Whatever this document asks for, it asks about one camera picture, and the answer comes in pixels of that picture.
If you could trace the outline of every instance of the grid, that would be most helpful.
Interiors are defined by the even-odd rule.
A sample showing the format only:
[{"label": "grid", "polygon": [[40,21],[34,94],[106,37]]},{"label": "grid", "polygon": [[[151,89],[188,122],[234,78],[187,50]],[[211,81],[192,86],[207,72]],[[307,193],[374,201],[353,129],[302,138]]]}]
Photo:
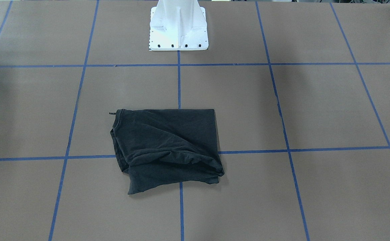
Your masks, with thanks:
[{"label": "grid", "polygon": [[[85,71],[86,71],[87,68],[94,68],[94,67],[170,67],[170,66],[171,67],[177,67],[178,68],[178,86],[177,86],[177,88],[178,88],[178,108],[181,109],[181,74],[180,74],[181,67],[193,67],[193,66],[266,66],[267,67],[268,66],[269,71],[270,71],[270,76],[271,76],[271,79],[272,79],[272,85],[273,85],[274,93],[275,93],[276,100],[277,100],[278,112],[279,112],[279,115],[281,117],[281,123],[282,123],[282,128],[283,128],[283,134],[284,134],[286,149],[220,151],[219,154],[287,153],[288,158],[289,158],[289,162],[290,162],[290,167],[291,167],[291,170],[292,170],[293,181],[294,181],[294,184],[295,184],[296,194],[297,194],[297,198],[298,198],[298,203],[299,203],[299,208],[300,208],[300,211],[301,211],[302,220],[303,220],[303,223],[304,223],[304,230],[305,230],[305,235],[306,235],[307,241],[310,240],[309,229],[307,227],[307,222],[306,222],[306,219],[305,219],[304,208],[303,208],[303,201],[301,199],[300,192],[299,192],[298,180],[297,180],[297,175],[296,175],[295,168],[294,168],[294,165],[293,165],[292,153],[295,153],[295,152],[315,152],[315,151],[376,150],[376,149],[387,149],[387,150],[390,150],[390,141],[389,141],[388,135],[387,135],[387,133],[385,131],[385,128],[384,128],[384,126],[382,124],[382,121],[381,121],[380,116],[379,116],[379,114],[377,112],[375,104],[374,104],[374,102],[373,102],[373,100],[371,98],[371,95],[370,95],[370,92],[368,90],[368,87],[365,84],[364,77],[362,76],[362,73],[361,73],[360,68],[359,68],[360,65],[390,65],[390,62],[379,62],[379,63],[377,63],[377,62],[360,62],[359,63],[359,62],[356,61],[356,59],[355,59],[355,57],[353,55],[353,51],[351,49],[350,43],[347,40],[347,37],[346,37],[346,35],[344,33],[344,30],[343,30],[343,28],[341,26],[339,18],[337,16],[336,12],[335,12],[333,4],[330,3],[330,7],[331,7],[331,9],[333,11],[333,14],[334,14],[334,16],[336,18],[336,21],[337,21],[338,25],[339,25],[339,28],[340,28],[341,33],[342,33],[342,37],[344,38],[344,40],[345,40],[345,42],[347,44],[348,50],[349,50],[349,52],[351,54],[351,57],[353,59],[352,63],[351,62],[350,63],[272,63],[270,61],[270,55],[269,55],[268,46],[267,46],[267,37],[268,36],[265,36],[265,34],[264,34],[264,28],[263,28],[262,20],[261,20],[261,13],[259,12],[259,6],[258,6],[258,3],[256,2],[255,3],[256,4],[256,10],[257,10],[257,14],[258,14],[258,20],[259,20],[259,26],[260,26],[261,35],[263,37],[263,43],[264,43],[264,48],[265,48],[265,54],[266,54],[266,57],[267,57],[267,63],[181,64],[181,62],[180,62],[180,51],[177,51],[177,57],[178,57],[178,63],[177,64],[87,64],[88,63],[88,58],[89,58],[89,50],[90,50],[90,46],[91,46],[92,36],[94,34],[94,27],[95,27],[95,21],[96,21],[96,18],[97,18],[97,12],[98,12],[98,9],[99,9],[99,4],[100,4],[100,1],[97,0],[96,1],[96,6],[95,6],[95,11],[93,13],[92,27],[91,27],[91,32],[90,32],[90,35],[89,35],[89,41],[88,41],[88,46],[86,48],[86,56],[85,56],[85,60],[84,60],[84,64],[83,65],[79,64],[79,65],[1,65],[0,66],[0,68],[63,68],[63,67],[82,67],[83,68],[82,75],[80,77],[80,84],[79,84],[79,88],[78,88],[76,102],[75,102],[75,106],[74,106],[74,114],[73,114],[73,119],[72,119],[72,122],[71,122],[70,133],[68,135],[68,145],[67,145],[67,148],[66,148],[65,156],[0,158],[0,161],[64,160],[64,164],[63,164],[63,167],[62,167],[62,173],[61,173],[61,177],[60,177],[60,185],[59,185],[59,189],[58,189],[58,193],[57,193],[57,200],[56,200],[55,209],[54,209],[54,215],[53,215],[52,221],[51,221],[51,230],[50,230],[50,233],[49,233],[49,241],[52,240],[53,234],[54,234],[54,226],[55,226],[55,221],[56,221],[56,217],[57,217],[57,211],[58,211],[59,204],[60,204],[60,195],[61,195],[62,185],[63,185],[63,181],[64,181],[64,177],[65,177],[65,170],[66,170],[66,166],[67,166],[67,161],[70,160],[70,159],[92,159],[92,158],[113,158],[114,157],[114,155],[86,155],[86,156],[71,156],[71,155],[69,155],[70,147],[71,147],[71,140],[72,140],[73,131],[74,131],[74,124],[75,124],[76,116],[77,116],[77,107],[78,107],[80,92],[82,90],[83,80],[84,80],[84,76],[85,76]],[[4,27],[5,23],[6,23],[8,15],[10,13],[11,6],[12,6],[12,1],[10,1],[9,5],[8,5],[8,9],[6,11],[5,17],[4,17],[3,22],[2,22],[2,24],[0,26],[0,34],[1,34],[2,29],[3,29],[3,27]],[[363,84],[363,86],[365,88],[366,95],[369,98],[369,101],[371,103],[373,111],[374,111],[374,113],[376,115],[376,118],[377,118],[378,123],[379,123],[379,125],[381,127],[381,130],[382,130],[382,132],[384,134],[384,138],[385,138],[385,140],[387,142],[387,145],[385,145],[385,146],[368,146],[368,147],[346,147],[346,148],[333,148],[333,147],[331,147],[331,148],[302,148],[302,149],[292,149],[292,148],[290,148],[289,141],[287,139],[285,122],[284,122],[284,118],[283,118],[282,110],[281,110],[281,106],[280,106],[279,94],[277,92],[276,83],[275,83],[275,80],[274,80],[274,73],[273,73],[273,69],[272,69],[272,66],[279,66],[279,65],[351,65],[351,66],[355,66],[357,71],[358,71],[358,73],[359,73],[360,80],[362,81],[362,84]],[[180,230],[181,230],[181,240],[182,241],[184,241],[184,218],[183,218],[183,213],[184,213],[183,183],[180,183]]]}]

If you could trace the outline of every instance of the white plastic part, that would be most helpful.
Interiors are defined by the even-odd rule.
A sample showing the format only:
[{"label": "white plastic part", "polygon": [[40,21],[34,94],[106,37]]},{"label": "white plastic part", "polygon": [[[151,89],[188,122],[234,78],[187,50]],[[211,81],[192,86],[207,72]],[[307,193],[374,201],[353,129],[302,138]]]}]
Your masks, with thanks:
[{"label": "white plastic part", "polygon": [[205,9],[197,0],[159,0],[150,11],[149,50],[206,50]]}]

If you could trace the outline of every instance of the folded cloth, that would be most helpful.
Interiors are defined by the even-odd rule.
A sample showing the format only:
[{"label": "folded cloth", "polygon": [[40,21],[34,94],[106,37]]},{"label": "folded cloth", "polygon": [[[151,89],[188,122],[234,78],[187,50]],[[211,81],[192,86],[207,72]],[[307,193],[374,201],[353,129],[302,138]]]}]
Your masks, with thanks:
[{"label": "folded cloth", "polygon": [[110,134],[128,194],[188,180],[218,183],[224,174],[212,109],[120,109]]}]

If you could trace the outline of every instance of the folded garment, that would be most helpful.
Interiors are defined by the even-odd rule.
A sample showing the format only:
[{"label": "folded garment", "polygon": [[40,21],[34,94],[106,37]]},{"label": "folded garment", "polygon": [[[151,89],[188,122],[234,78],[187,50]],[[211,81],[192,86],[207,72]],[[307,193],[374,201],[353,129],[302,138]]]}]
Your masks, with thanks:
[{"label": "folded garment", "polygon": [[128,194],[188,180],[218,183],[224,174],[212,109],[120,109],[110,134]]}]

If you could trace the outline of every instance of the white mounting plate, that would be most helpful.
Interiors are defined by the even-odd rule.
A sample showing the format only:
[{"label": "white mounting plate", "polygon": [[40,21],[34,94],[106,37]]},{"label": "white mounting plate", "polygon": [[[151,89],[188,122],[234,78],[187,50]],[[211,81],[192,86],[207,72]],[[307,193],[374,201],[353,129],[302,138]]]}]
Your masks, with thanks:
[{"label": "white mounting plate", "polygon": [[[205,18],[205,8],[200,7]],[[150,19],[155,14],[156,7],[150,11]],[[170,38],[163,30],[150,29],[149,50],[150,51],[176,51],[176,50],[206,50],[208,49],[207,27],[192,29],[189,33],[181,36],[181,46],[178,41],[179,36]]]}]

